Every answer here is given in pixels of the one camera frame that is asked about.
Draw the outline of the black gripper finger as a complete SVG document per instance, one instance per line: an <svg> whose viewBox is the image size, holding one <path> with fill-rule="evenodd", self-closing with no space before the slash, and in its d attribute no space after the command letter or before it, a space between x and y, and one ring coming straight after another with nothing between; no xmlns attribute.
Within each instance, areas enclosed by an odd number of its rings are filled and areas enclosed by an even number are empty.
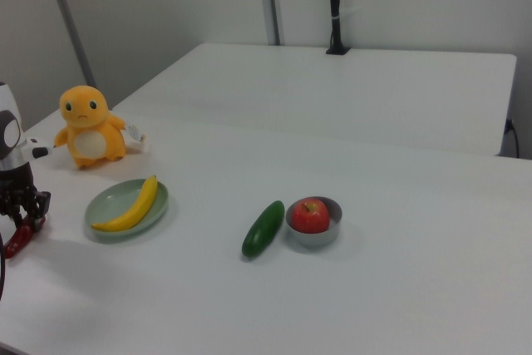
<svg viewBox="0 0 532 355"><path fill-rule="evenodd" d="M21 205L1 204L0 211L1 215L6 215L10 220L13 221L17 229L23 225Z"/></svg>
<svg viewBox="0 0 532 355"><path fill-rule="evenodd" d="M33 231L39 231L46 219L51 193L47 191L31 191L28 193L24 209L27 212L27 224Z"/></svg>

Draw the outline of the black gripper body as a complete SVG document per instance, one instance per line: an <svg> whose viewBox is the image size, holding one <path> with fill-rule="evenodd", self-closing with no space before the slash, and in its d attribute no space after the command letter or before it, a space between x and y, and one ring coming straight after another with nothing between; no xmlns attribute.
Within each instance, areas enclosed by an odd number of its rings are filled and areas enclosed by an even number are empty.
<svg viewBox="0 0 532 355"><path fill-rule="evenodd" d="M1 214L14 214L17 207L28 214L38 210L37 187L29 163L1 172Z"/></svg>

